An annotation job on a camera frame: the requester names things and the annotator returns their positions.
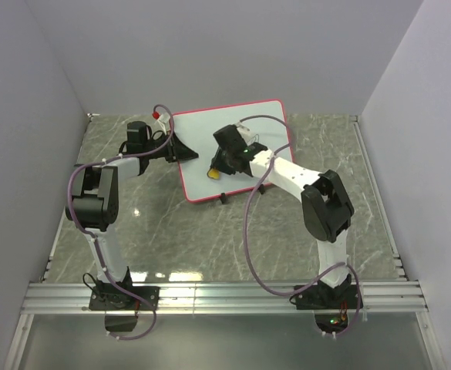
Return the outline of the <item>pink framed whiteboard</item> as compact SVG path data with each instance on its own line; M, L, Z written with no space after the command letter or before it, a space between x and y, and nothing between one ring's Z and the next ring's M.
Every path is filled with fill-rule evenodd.
M279 99L268 99L252 103L218 106L175 113L174 133L187 147L198 154L194 160L179 162L180 178L186 199L198 203L251 190L257 180L246 174L221 174L217 180L209 178L207 172L218 145L213 134L224 126L238 123L240 119L254 115L274 116L287 120L284 104Z

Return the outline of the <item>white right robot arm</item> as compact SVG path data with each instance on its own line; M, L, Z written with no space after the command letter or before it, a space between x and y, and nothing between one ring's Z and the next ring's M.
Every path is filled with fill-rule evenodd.
M248 142L251 131L236 123L214 133L219 163L215 169L226 174L245 173L274 184L302 205L304 224L318 245L320 272L324 283L318 290L327 308L338 307L346 297L342 283L348 277L346 241L354 207L341 177L334 170L309 170L280 157L258 142Z

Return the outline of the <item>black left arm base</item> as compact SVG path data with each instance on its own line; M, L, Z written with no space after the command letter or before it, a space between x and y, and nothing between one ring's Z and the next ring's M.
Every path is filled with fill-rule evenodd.
M129 271L117 285L130 294L122 292L110 283L95 279L90 273L82 276L82 282L91 290L88 306L90 311L132 311L129 315L105 315L106 330L117 334L132 332L139 313L156 309L160 297L160 288L157 286L135 286Z

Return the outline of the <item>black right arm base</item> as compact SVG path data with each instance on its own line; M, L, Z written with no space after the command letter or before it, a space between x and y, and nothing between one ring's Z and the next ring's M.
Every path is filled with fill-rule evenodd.
M363 307L357 286L347 281L337 288L320 281L290 296L289 302L297 311L314 311L315 324L321 333L335 337L348 328L348 311Z

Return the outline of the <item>yellow whiteboard eraser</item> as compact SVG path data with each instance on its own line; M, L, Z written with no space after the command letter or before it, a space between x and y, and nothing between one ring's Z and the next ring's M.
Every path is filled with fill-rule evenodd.
M207 172L207 176L212 180L219 180L220 172L214 168L210 168Z

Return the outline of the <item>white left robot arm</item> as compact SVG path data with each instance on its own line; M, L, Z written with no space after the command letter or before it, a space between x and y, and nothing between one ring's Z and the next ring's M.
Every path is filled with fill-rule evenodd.
M199 154L185 145L175 133L152 131L141 121L127 124L122 153L114 160L79 164L69 179L66 216L85 235L97 266L97 280L110 284L107 301L117 310L129 308L134 290L122 282L129 267L123 260L114 224L119 214L119 185L139 177L151 160L168 163L195 160Z

